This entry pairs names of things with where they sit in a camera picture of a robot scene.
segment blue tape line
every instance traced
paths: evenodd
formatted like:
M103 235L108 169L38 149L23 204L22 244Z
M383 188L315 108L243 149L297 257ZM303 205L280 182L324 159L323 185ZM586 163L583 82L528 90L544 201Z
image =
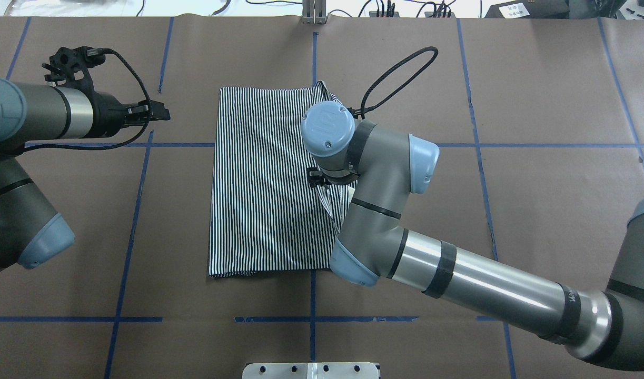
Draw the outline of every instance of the blue tape line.
M317 361L317 271L310 270L310 362Z
M476 321L499 321L499 320L490 316L476 316Z
M634 144L480 144L482 148L634 148Z
M495 258L495 261L499 261L497 254L497 243L495 241L495 229L492 225L492 214L490 213L490 201L488 200L488 187L486 185L486 173L483 170L483 157L481 156L481 141L479 139L478 126L476 124L476 113L474 112L474 106L471 102L471 84L469 83L469 69L467 67L467 56L464 53L464 39L462 36L462 23L460 19L457 21L457 34L460 41L460 54L462 55L462 67L464 71L464 84L467 87L467 102L469 103L469 116L471 117L471 123L473 125L474 132L474 142L476 143L476 158L479 165L479 174L481 177L481 190L483 191L483 204L486 207L486 220L488 221L488 228L490 229L490 239L492 240L492 254ZM509 327L507 324L504 324L504 342L507 346L507 357L509 358L509 370L511 373L511 379L516 379L516 369L514 367L514 352L511 348L511 337L509 335Z
M132 228L130 230L130 239L127 242L127 253L125 256L125 264L123 267L123 276L120 281L120 291L118 293L118 303L115 308L115 321L113 322L112 339L109 345L109 355L107 356L107 365L104 370L104 377L108 379L111 376L111 368L113 362L113 353L115 352L115 343L118 337L118 326L120 323L120 315L123 309L123 299L125 297L125 286L127 283L127 273L130 270L130 258L132 257L132 248L134 247L134 235L137 230L137 222L139 219L139 209L142 204L142 193L144 190L144 181L146 180L146 170L148 168L148 158L151 156L151 143L153 141L153 131L148 133L148 146L146 146L146 153L144 154L144 164L142 166L142 175L139 179L139 188L137 189L137 201L134 204L134 215L132 216Z
M167 40L165 41L165 53L163 53L163 64L160 66L160 83L158 84L158 93L163 93L163 78L165 77L165 67L167 66L167 53L170 52L170 40L172 39L173 26L174 17L170 17L170 25L167 27Z
M644 170L644 153L642 152L642 148L640 147L640 139L638 139L638 133L635 130L635 124L633 123L633 118L630 117L630 112L628 111L628 104L626 103L626 97L623 95L621 84L619 83L619 79L616 74L615 64L612 62L612 58L610 55L610 48L608 47L608 40L605 37L605 28L603 27L603 20L600 17L598 17L598 28L600 29L600 36L603 39L603 49L605 50L605 56L608 60L608 65L610 65L610 71L612 72L612 77L613 79L615 79L615 86L617 88L617 93L619 94L619 99L621 100L621 105L623 107L623 114L626 115L626 120L628 122L628 126L630 127L630 132L633 135L633 141L635 141L635 146L638 149L638 154L640 154L640 159L642 159L642 169Z
M473 125L474 142L476 144L476 158L479 165L479 174L481 176L481 189L483 190L483 204L486 207L486 220L488 221L488 228L490 229L490 237L492 239L492 254L495 261L499 261L497 255L497 244L495 243L495 230L492 225L492 214L490 214L490 201L488 201L488 187L486 185L486 173L483 170L483 157L481 156L481 142L479 139L478 127L476 125L476 113L474 106L471 103L471 84L469 84L469 70L467 68L467 56L464 53L464 41L462 37L462 24L460 19L457 19L457 34L460 40L460 53L462 55L462 67L464 71L464 84L467 87L467 102L469 103L469 116L471 117L471 124Z
M15 67L15 63L18 62L18 55L20 55L20 50L23 48L23 43L25 43L25 37L26 37L26 32L29 30L29 23L31 22L31 17L28 17L26 22L25 22L25 28L23 29L23 33L20 36L20 41L18 42L18 47L15 50L15 54L13 55L13 60L11 61L11 66L8 67L8 74L6 74L6 80L11 79L11 75L13 74L13 67Z
M45 142L31 142L26 143L25 146L36 146L43 145ZM58 145L65 146L86 146L86 147L101 147L101 146L110 146L114 143L112 142L55 142ZM215 146L214 142L153 142L152 144L146 144L144 142L132 142L123 147L125 148L213 148Z
M516 364L514 363L514 349L511 347L511 336L509 334L509 325L502 322L504 326L504 343L507 345L507 356L509 357L509 374L511 379L516 379Z
M317 36L319 33L312 32L312 86L317 84Z

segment metal arm segment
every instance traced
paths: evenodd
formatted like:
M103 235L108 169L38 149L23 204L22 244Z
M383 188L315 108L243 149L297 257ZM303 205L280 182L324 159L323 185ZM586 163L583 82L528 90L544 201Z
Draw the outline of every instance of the metal arm segment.
M425 191L438 148L345 113L322 102L302 123L303 144L329 182L359 178L331 257L336 274L365 286L386 276L565 345L585 362L644 371L644 201L607 290L578 292L401 228L409 192Z

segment metal bracket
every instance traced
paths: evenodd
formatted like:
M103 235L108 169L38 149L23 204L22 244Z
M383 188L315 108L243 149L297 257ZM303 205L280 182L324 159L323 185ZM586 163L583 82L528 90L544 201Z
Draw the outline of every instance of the metal bracket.
M303 0L303 24L326 24L326 0Z
M380 365L370 362L249 364L242 379L380 379Z

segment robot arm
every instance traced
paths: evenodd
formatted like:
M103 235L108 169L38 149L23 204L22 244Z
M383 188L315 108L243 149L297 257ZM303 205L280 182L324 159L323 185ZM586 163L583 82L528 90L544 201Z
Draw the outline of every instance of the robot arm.
M326 179L358 179L331 270L363 286L379 276L475 310L592 364L644 371L644 201L605 292L581 292L399 226L409 194L425 192L439 149L431 142L356 121L322 102L303 118L305 148Z
M16 262L35 268L74 243L61 214L15 160L25 151L57 146L25 148L26 142L110 137L130 125L170 119L163 103L148 98L136 74L146 96L138 104L121 104L112 95L95 91L88 69L104 63L105 53L124 62L109 49L63 47L49 58L50 64L42 65L50 71L45 80L51 86L0 79L0 271Z

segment black tape band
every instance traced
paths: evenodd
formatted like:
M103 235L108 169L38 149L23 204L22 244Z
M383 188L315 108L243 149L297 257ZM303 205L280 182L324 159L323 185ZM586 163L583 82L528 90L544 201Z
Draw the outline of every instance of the black tape band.
M608 290L623 293L623 295L644 302L644 290L642 288L638 288L637 286L629 285L620 281L615 281L615 279L610 279L610 281L608 282Z
M560 283L558 285L563 288L563 294L565 295L565 306L563 307L563 315L560 317L560 324L558 324L558 328L553 334L539 336L539 338L562 345L572 338L577 329L579 317L581 316L581 299L577 291Z
M69 106L69 101L67 101L67 98L66 96L64 96L62 91L60 91L59 89L56 89L55 87L53 87L52 89L57 91L57 93L59 93L60 96L62 97L62 101L64 101L64 109L67 112L67 121L66 123L64 123L64 129L62 129L62 132L60 133L59 136L54 138L54 139L60 139L64 137L65 134L67 134L67 131L69 130L69 126L71 125L71 106Z
M392 276L394 276L394 273L396 273L397 267L399 267L401 256L403 256L404 254L404 247L406 247L406 240L408 240L408 230L406 230L405 228L403 235L401 235L401 243L399 243L399 251L397 252L397 257L394 259L390 273L387 274L387 279L391 279Z
M446 292L452 279L452 271L455 269L457 259L457 247L448 242L441 242L441 258L437 264L437 271L434 273L432 283L427 290L422 291L427 296L438 299Z
M348 152L345 156L345 161L348 163L348 171L358 174L360 160L362 160L363 148L366 146L368 136L373 131L375 124L372 122L362 122L357 126L355 134L353 134L350 144L348 145Z
M370 209L371 211L384 214L385 216L389 216L392 218L396 218L399 220L401 218L401 214L396 213L394 211L390 211L389 209L382 208L382 206L377 206L375 204L371 204L370 202L365 202L361 201L355 197L352 198L352 204L357 204L358 206L363 206L366 209Z
M623 333L623 311L621 309L621 305L619 305L616 297L611 295L611 293L608 293L608 291L605 291L605 297L608 298L610 309L612 311L610 334L608 334L608 339L605 341L605 345L600 348L598 353L593 354L591 357L584 360L584 362L588 362L589 364L601 364L608 360L619 345L621 334Z
M33 183L34 181L31 178L26 178L22 180L18 180L15 183L11 183L7 185L6 187L0 188L0 196L3 194L7 194L8 192L11 192L12 190L15 190L16 188L22 187L25 184Z

